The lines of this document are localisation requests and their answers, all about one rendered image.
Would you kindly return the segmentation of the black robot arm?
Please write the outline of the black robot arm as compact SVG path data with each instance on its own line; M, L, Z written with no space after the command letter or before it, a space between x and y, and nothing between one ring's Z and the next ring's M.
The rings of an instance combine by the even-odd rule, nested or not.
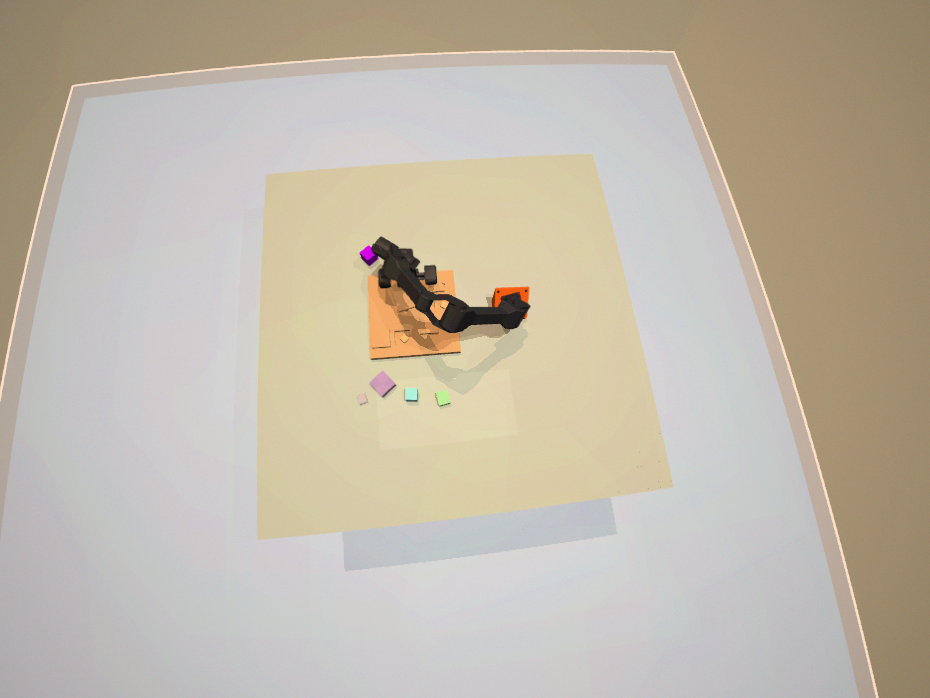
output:
M521 299L520 292L501 296L498 307L469 307L450 294L428 291L412 273L420 260L413 257L412 249L399 248L380 236L371 250L385 260L382 268L385 277L395 280L415 304L415 309L425 314L434 326L448 333L464 331L470 325L485 324L501 324L505 329L515 329L531 307ZM435 300L449 302L440 320L430 310Z

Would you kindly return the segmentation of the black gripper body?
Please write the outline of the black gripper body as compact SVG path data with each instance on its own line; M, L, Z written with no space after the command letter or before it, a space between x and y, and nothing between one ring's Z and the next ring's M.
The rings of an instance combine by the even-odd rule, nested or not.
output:
M415 268L412 273L417 277L418 280L425 280L426 285L437 284L437 272L435 265L424 265L424 272L418 272L418 268ZM385 277L385 275L382 273L382 269L379 270L378 275L380 288L391 287L390 279Z

